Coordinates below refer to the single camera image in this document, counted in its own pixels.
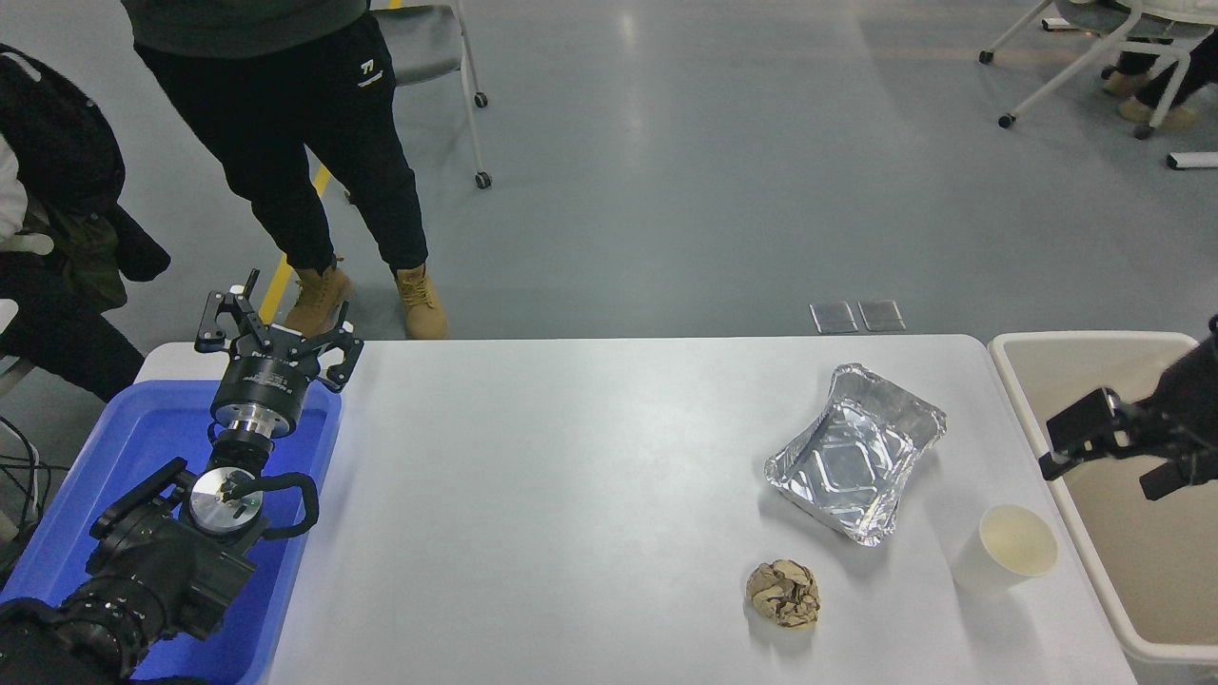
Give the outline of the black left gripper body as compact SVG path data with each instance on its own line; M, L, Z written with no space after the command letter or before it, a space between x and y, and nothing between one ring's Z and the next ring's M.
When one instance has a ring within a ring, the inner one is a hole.
M280 417L298 417L304 406L309 378L291 363L300 335L283 328L269 330L270 346L262 347L253 334L231 340L229 364L222 375L209 414L231 417L240 406L258 406Z

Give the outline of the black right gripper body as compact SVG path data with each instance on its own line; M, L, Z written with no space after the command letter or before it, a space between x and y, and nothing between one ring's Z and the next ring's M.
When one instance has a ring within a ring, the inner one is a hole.
M1216 332L1177 360L1161 377L1146 403L1192 438L1217 445Z

